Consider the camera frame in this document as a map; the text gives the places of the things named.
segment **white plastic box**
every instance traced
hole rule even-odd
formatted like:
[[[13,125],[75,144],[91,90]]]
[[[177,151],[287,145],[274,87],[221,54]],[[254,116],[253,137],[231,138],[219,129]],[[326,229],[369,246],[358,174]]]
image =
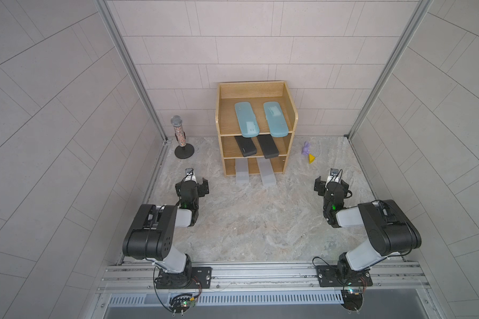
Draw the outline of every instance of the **white plastic box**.
[[[257,166],[259,166],[259,172],[261,173],[262,184],[267,186],[273,186],[277,184],[273,167],[269,159],[263,157],[257,157]]]
[[[236,158],[236,184],[240,185],[248,182],[248,159]]]

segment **marble floor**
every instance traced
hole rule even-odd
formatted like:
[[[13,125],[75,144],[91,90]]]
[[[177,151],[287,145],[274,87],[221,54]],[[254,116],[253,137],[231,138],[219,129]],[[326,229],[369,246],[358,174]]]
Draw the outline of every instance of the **marble floor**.
[[[311,142],[309,164],[301,155]],[[260,175],[250,175],[247,185],[224,177],[217,137],[189,137],[195,154],[174,156],[171,145],[150,203],[175,204],[174,185],[192,167],[197,182],[209,181],[209,194],[200,198],[195,226],[177,228],[174,245],[192,261],[293,261],[321,256],[337,260],[367,238],[363,226],[332,228],[323,218],[323,197],[313,190],[314,179],[326,178],[331,167],[343,169],[343,180],[353,196],[345,206],[374,200],[360,165],[345,137],[295,137],[285,174],[275,174],[277,185],[264,188]]]

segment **shelf compartment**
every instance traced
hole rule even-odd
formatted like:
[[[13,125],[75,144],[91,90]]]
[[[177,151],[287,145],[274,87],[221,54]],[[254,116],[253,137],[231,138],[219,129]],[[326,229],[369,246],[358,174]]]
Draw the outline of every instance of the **shelf compartment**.
[[[274,137],[273,140],[275,141],[275,145],[277,146],[279,156],[286,156],[287,151],[289,150],[289,143],[291,141],[293,133],[287,134],[285,137]],[[222,147],[224,150],[224,159],[227,158],[243,158],[241,153],[240,147],[236,142],[236,138],[234,136],[222,136]],[[257,149],[257,154],[247,157],[264,157],[262,153],[261,146],[259,145],[259,141],[257,141],[257,137],[252,137],[252,142]]]
[[[236,160],[235,159],[225,159],[225,175],[234,176],[236,175]],[[283,173],[284,164],[286,163],[286,156],[279,156],[270,158],[272,163],[272,168],[274,173]],[[254,157],[248,158],[248,173],[249,174],[259,174],[259,166],[257,166],[257,160]]]

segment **microphone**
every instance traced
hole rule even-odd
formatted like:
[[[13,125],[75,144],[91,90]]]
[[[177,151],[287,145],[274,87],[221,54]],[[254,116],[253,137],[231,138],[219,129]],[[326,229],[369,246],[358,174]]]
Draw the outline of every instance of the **microphone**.
[[[179,145],[174,150],[177,158],[185,159],[193,155],[195,149],[193,145],[186,143],[186,135],[183,131],[183,119],[179,115],[174,115],[171,118],[171,124],[174,126],[176,139]]]

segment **wire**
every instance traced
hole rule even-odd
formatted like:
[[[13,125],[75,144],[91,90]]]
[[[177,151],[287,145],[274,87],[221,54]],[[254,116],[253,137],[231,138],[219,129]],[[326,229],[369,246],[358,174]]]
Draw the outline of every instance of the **wire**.
[[[154,280],[154,272],[156,271],[156,268],[158,268],[160,271],[161,271],[161,268],[158,267],[158,266],[155,266],[154,269],[153,269],[153,286],[154,286],[154,292],[156,293],[156,297],[158,297],[158,301],[161,303],[161,305],[163,306],[163,308],[167,309],[168,312],[172,313],[172,311],[170,309],[168,309],[164,303],[161,302],[161,299],[160,299],[160,296],[158,296],[158,291],[156,291],[156,281]]]

